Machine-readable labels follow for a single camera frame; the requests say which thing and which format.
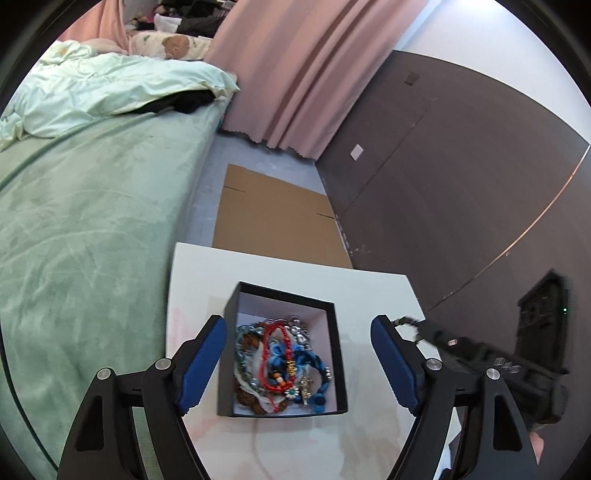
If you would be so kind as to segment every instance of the gray floor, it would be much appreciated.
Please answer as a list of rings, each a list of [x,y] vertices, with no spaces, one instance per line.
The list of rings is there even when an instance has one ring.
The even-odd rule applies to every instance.
[[[197,180],[184,242],[212,246],[228,164],[239,165],[326,195],[313,160],[271,150],[231,134],[218,133]]]

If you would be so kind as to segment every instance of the table top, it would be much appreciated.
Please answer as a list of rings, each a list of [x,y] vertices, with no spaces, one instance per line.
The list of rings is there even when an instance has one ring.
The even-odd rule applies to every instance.
[[[335,304],[349,411],[295,419],[218,417],[216,368],[201,403],[184,417],[212,479],[386,478],[414,417],[396,402],[371,346],[369,325],[379,314],[424,318],[408,278],[179,243],[168,298],[167,357],[194,338],[210,315],[223,314],[239,281]],[[398,331],[414,336],[411,327]],[[427,358],[439,357],[426,342],[418,347]],[[454,413],[448,442],[459,432]]]

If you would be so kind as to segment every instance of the brown wall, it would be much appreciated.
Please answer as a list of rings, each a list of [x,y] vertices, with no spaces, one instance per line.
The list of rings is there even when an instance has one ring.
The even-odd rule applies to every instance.
[[[393,52],[318,163],[353,266],[408,275],[425,314],[459,335],[512,351],[517,300],[550,268],[572,279],[571,399],[542,433],[543,479],[559,478],[591,431],[591,160],[487,266],[553,201],[587,147],[490,77]]]

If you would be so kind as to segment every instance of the curtain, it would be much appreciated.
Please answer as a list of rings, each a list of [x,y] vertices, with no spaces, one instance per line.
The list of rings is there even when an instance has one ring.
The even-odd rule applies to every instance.
[[[318,159],[427,0],[240,0],[206,61],[241,91],[223,124]]]
[[[123,25],[122,0],[102,0],[76,20],[58,40],[86,41],[93,38],[107,38],[122,49],[129,50]]]

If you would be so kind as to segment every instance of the hand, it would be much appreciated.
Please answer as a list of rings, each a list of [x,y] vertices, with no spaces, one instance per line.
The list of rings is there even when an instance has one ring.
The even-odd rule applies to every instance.
[[[535,461],[540,462],[540,457],[544,451],[544,439],[536,432],[530,432],[531,446],[534,448]]]

